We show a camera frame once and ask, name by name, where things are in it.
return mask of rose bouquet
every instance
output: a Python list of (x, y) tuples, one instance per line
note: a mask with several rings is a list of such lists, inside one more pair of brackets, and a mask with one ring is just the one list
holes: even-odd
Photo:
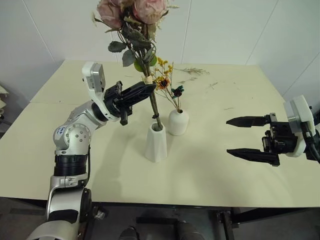
[[(116, 32), (120, 41), (112, 41), (108, 50), (112, 53), (123, 53), (124, 67), (134, 64), (137, 71), (142, 72), (145, 84), (152, 84), (150, 67), (157, 63), (155, 35), (157, 24), (168, 14), (168, 0), (101, 0), (97, 6), (100, 19), (94, 20), (103, 23), (111, 29), (106, 32)], [(153, 118), (157, 121), (157, 130), (163, 126), (159, 118), (155, 93), (150, 96), (154, 112)]]

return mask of round white vase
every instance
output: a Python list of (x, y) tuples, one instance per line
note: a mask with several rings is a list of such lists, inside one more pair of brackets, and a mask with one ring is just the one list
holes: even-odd
[(180, 136), (187, 130), (189, 122), (189, 114), (182, 110), (178, 112), (176, 109), (169, 114), (168, 131), (172, 135)]

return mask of black cable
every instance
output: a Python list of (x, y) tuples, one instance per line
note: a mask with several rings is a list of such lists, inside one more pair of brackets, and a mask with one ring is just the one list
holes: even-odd
[(88, 148), (88, 182), (90, 179), (90, 172), (91, 172), (91, 162), (90, 162), (90, 145)]
[(306, 147), (310, 150), (312, 157), (320, 164), (320, 154), (316, 148), (316, 145), (315, 145), (316, 141), (312, 136), (312, 132), (308, 127), (308, 123), (302, 122), (301, 129), (302, 129), (302, 135), (303, 135)]

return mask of tall white vase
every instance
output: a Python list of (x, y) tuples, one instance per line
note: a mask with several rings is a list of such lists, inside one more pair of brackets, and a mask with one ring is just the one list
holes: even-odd
[(178, 112), (176, 109), (169, 114), (168, 131), (172, 135), (180, 136), (187, 130), (189, 114), (186, 111)]
[(157, 123), (150, 125), (146, 136), (146, 146), (144, 156), (151, 162), (158, 163), (167, 157), (167, 136), (166, 127), (162, 124), (161, 131), (155, 131), (153, 126)]

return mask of green leaf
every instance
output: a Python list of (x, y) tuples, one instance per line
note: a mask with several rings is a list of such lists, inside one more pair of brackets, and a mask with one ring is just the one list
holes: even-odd
[(144, 58), (143, 58), (143, 61), (144, 62), (146, 62), (146, 63), (148, 63), (148, 62), (150, 62), (150, 60), (153, 58), (153, 48), (150, 48), (147, 52), (146, 52), (146, 54), (145, 54), (145, 56), (144, 56)]
[(135, 68), (138, 72), (141, 72), (141, 73), (144, 72), (144, 69), (143, 69), (143, 67), (139, 64), (138, 60), (135, 60), (135, 61), (134, 61), (134, 68)]
[(153, 58), (150, 61), (150, 67), (156, 65), (157, 61), (158, 61), (157, 56), (153, 54)]
[(121, 53), (126, 47), (127, 45), (123, 42), (112, 41), (108, 46), (108, 50), (112, 53)]
[(94, 19), (96, 22), (98, 22), (98, 23), (105, 24), (103, 21), (99, 20), (98, 18), (93, 17), (93, 19)]
[(122, 65), (124, 67), (129, 67), (135, 62), (135, 59), (135, 54), (131, 50), (127, 50), (122, 56)]
[(118, 29), (109, 29), (109, 30), (105, 31), (104, 33), (106, 34), (106, 33), (115, 32), (115, 31), (118, 31)]
[(146, 37), (137, 29), (133, 29), (128, 23), (122, 26), (122, 35), (126, 38), (140, 42), (150, 42)]
[(162, 14), (161, 18), (167, 15), (168, 13), (169, 13), (169, 10), (167, 10), (164, 14)]
[(137, 50), (151, 48), (151, 42), (149, 40), (131, 40), (130, 42), (132, 43), (133, 48)]
[(156, 41), (156, 24), (148, 25), (148, 36), (151, 40)]

